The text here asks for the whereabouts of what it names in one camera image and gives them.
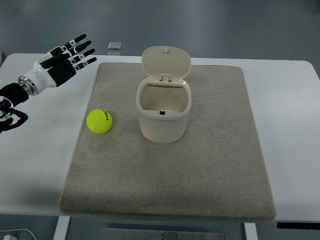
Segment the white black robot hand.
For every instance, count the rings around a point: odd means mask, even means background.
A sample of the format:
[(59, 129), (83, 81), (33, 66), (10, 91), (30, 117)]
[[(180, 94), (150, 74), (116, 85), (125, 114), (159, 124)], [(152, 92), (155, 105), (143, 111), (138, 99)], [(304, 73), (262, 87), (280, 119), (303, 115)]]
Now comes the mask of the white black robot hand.
[(74, 77), (76, 75), (76, 71), (94, 63), (97, 60), (96, 57), (80, 62), (82, 59), (96, 51), (92, 48), (82, 54), (79, 54), (92, 43), (91, 40), (75, 46), (86, 37), (86, 34), (82, 34), (62, 46), (55, 47), (40, 57), (33, 64), (33, 69), (31, 71), (18, 78), (18, 86), (23, 89), (27, 95), (36, 96), (46, 88), (61, 86)]

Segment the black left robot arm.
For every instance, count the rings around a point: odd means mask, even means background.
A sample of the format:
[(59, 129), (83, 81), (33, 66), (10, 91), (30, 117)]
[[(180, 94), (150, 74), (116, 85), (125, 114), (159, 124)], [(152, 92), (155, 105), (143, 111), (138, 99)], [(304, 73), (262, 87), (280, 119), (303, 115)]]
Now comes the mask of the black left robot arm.
[(88, 59), (95, 49), (85, 51), (92, 43), (82, 34), (67, 43), (57, 46), (40, 57), (33, 69), (21, 75), (17, 82), (10, 83), (0, 89), (0, 131), (15, 129), (28, 120), (28, 115), (15, 107), (36, 96), (47, 88), (56, 88), (71, 78), (78, 71), (92, 64), (96, 57)]

